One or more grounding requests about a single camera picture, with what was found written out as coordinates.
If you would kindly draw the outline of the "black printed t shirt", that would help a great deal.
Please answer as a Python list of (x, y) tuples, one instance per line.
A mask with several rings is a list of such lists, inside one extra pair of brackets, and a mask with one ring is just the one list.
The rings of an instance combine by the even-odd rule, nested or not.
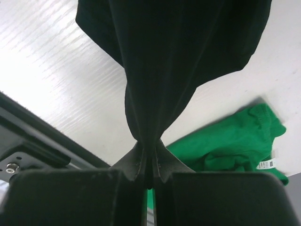
[(269, 0), (80, 0), (76, 23), (124, 69), (133, 137), (151, 154), (196, 88), (242, 70)]

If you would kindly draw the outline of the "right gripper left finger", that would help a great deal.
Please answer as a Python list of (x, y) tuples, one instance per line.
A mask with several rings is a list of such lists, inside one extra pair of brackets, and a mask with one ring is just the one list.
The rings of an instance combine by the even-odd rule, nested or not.
[(145, 153), (136, 144), (108, 169), (27, 170), (0, 206), (3, 226), (144, 226)]

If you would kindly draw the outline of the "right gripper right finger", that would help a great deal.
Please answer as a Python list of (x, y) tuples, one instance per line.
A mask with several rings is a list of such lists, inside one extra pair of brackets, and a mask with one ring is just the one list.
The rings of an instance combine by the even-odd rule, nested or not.
[(157, 226), (298, 226), (282, 183), (269, 173), (196, 173), (162, 142), (153, 152)]

